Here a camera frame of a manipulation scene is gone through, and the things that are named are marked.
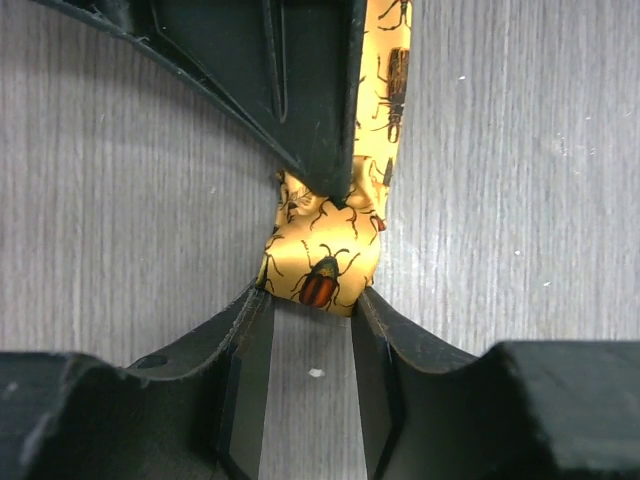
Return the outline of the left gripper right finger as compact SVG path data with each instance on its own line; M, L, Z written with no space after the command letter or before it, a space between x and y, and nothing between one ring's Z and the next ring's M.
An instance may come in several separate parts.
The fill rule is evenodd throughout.
M635 479L639 345L504 341L473 356L375 290L351 321L371 479Z

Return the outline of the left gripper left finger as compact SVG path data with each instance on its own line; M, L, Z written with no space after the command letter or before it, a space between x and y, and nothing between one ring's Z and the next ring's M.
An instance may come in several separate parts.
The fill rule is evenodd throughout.
M272 296L228 307L127 368L78 352L1 355L5 479L255 479Z

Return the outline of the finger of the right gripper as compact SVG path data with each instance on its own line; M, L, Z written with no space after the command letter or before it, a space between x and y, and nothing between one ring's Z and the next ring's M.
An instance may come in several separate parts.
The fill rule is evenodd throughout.
M270 71L259 1L48 1L46 7L124 40L180 78L320 189L317 82Z
M265 1L268 84L281 162L334 199L351 181L364 1Z

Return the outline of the yellow beetle print tie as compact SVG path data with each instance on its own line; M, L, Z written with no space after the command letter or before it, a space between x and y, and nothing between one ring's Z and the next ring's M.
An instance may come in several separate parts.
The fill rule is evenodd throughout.
M373 283L402 131L412 15L409 1L366 4L346 196L332 200L278 173L274 231L256 281L277 297L349 316Z

